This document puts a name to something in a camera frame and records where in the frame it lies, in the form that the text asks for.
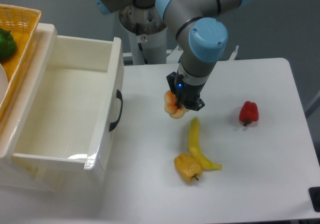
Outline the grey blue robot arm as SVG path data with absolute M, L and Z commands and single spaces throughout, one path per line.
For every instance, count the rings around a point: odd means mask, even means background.
M 228 31 L 217 17 L 253 0 L 95 0 L 103 14 L 118 13 L 130 38 L 135 64 L 165 60 L 170 31 L 182 48 L 177 71 L 167 76 L 175 104 L 188 110 L 204 107 L 200 98 L 216 63 L 222 58 Z

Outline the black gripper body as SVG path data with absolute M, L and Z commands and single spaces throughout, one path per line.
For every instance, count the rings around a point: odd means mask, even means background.
M 192 111 L 199 111 L 205 106 L 205 103 L 200 98 L 204 83 L 201 85 L 191 85 L 184 81 L 184 76 L 177 72 L 170 73 L 167 77 L 174 77 L 175 94 L 181 94 L 183 106 Z

